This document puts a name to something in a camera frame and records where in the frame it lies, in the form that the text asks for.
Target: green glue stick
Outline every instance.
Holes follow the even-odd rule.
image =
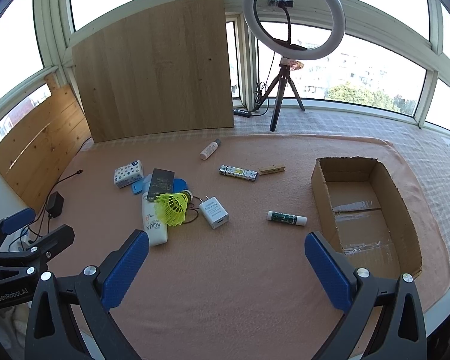
[[[282,212],[269,211],[267,219],[272,222],[287,223],[288,225],[305,226],[307,218],[300,215],[283,214]]]

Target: cardboard box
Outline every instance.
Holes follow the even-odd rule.
[[[311,184],[322,234],[356,267],[376,277],[420,275],[422,254],[407,206],[374,158],[318,158]]]

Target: usb charger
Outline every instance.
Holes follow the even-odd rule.
[[[199,205],[199,208],[203,216],[207,218],[207,221],[210,224],[211,228],[216,229],[224,223],[227,223],[229,218],[228,212],[225,211],[217,198],[209,198],[208,196],[206,196],[206,198],[207,200],[205,200],[205,202],[202,201],[202,204]]]

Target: silver screw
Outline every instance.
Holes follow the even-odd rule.
[[[51,277],[52,277],[52,274],[49,271],[43,272],[42,275],[40,276],[40,278],[43,281],[47,281]]]
[[[356,272],[358,273],[358,276],[360,276],[361,278],[368,278],[370,276],[370,272],[368,271],[367,268],[358,268]]]
[[[402,278],[407,282],[407,283],[411,283],[413,282],[413,277],[411,274],[403,274]]]
[[[83,273],[87,276],[92,276],[95,274],[96,271],[97,271],[96,267],[94,267],[93,265],[89,265],[83,270]]]

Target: blue object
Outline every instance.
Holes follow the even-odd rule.
[[[132,192],[134,195],[138,195],[139,193],[142,193],[143,191],[143,179],[135,181],[132,184]]]
[[[183,190],[187,189],[187,183],[185,180],[181,178],[174,178],[173,179],[173,190],[172,193],[179,193]]]
[[[3,234],[13,234],[18,229],[27,226],[35,220],[34,209],[27,207],[16,214],[9,216],[3,220],[2,233]]]
[[[305,255],[332,305],[347,313],[352,306],[351,285],[327,250],[312,233],[305,237]]]
[[[120,305],[148,255],[149,246],[147,233],[140,233],[105,279],[102,288],[102,305],[105,310],[109,311]]]

